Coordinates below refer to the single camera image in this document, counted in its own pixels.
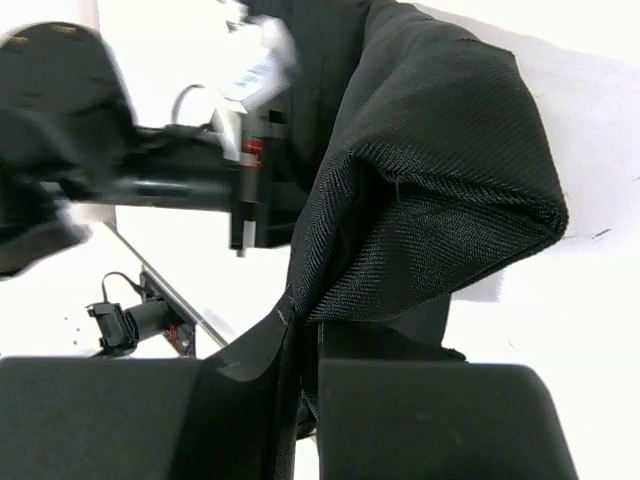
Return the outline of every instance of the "folded fabric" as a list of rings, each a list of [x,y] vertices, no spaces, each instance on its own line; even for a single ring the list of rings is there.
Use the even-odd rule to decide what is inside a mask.
[[[339,84],[340,66],[326,49],[335,40],[322,37],[314,50],[295,21],[305,11],[320,24],[315,31],[329,36],[330,15],[314,18],[306,0],[285,3],[281,12],[288,12],[301,52],[298,83],[319,85],[313,91],[320,103],[325,93],[328,102],[341,97],[292,241],[289,281],[300,318],[390,321],[562,237],[567,208],[536,104],[511,53],[411,5],[333,2],[327,9],[342,9],[341,19],[333,15],[338,25],[352,20],[347,31],[364,22],[364,35],[336,34],[351,42],[346,51],[361,48],[357,62],[344,59],[340,72],[352,65],[353,72],[338,95],[323,90]],[[325,72],[329,65],[334,69]],[[301,88],[309,86],[290,99],[295,125],[306,112]],[[314,121],[316,130],[326,129]],[[302,155],[295,128],[291,136]],[[313,369],[313,333],[308,341]]]

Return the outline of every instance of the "black fabric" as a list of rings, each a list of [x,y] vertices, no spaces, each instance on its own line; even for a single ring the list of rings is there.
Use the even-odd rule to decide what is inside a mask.
[[[252,8],[285,20],[302,66],[289,142],[315,180],[289,280],[313,399],[315,324],[398,319],[550,246],[568,213],[511,53],[392,0]]]
[[[449,318],[451,295],[430,299],[395,320],[386,322],[409,340],[427,345],[440,345]]]

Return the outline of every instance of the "white background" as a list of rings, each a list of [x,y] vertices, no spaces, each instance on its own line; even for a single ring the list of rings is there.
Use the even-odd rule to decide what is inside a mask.
[[[80,20],[76,2],[23,0],[2,7],[0,32],[27,21]],[[168,122],[173,98],[184,86],[206,83],[232,61],[213,3],[101,2],[101,29],[114,49],[140,123]],[[535,368],[552,392],[581,478],[640,478],[635,461],[640,446],[640,364],[635,355],[640,319],[640,15],[631,2],[621,0],[428,3],[550,42],[455,19],[484,40],[516,53],[539,103],[572,215],[567,238],[556,247],[457,295],[447,344],[473,361]],[[183,120],[206,118],[203,102],[191,97]],[[226,250],[225,215],[122,208],[118,222],[121,232],[180,293],[205,314],[224,318],[235,334],[261,318],[279,296],[286,249],[235,259]],[[116,258],[125,261],[113,253],[117,247],[107,250],[104,245],[92,247],[93,255],[104,252],[93,267],[87,266],[88,254],[76,261],[82,268],[71,268],[71,257],[63,262],[60,256],[43,262],[20,288],[53,292],[58,285],[71,290],[76,282],[80,289],[82,279],[97,277],[90,271],[119,268]],[[137,269],[135,261],[127,261],[132,262],[128,268]],[[50,280],[55,262],[59,283]],[[48,277],[39,273],[47,269]],[[7,304],[15,309],[26,305],[17,285],[0,286],[4,311]],[[68,292],[58,296],[65,305],[74,301]],[[60,305],[53,293],[46,298]],[[6,318],[4,311],[1,319]],[[46,342],[37,341],[41,332],[51,330],[42,312],[32,305],[22,308],[21,327],[3,327],[0,351],[7,351],[3,345],[20,345],[11,349],[16,353],[46,351]],[[33,334],[29,341],[24,340],[27,332]],[[7,335],[22,340],[7,342]]]

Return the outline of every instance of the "black pad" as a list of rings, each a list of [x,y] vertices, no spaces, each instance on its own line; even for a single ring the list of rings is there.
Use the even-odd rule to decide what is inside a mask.
[[[385,352],[371,331],[360,338],[373,347],[354,349],[352,335],[323,327],[323,480],[577,479],[553,401],[529,368],[441,361],[398,335]]]
[[[0,366],[1,478],[168,478],[199,362]]]

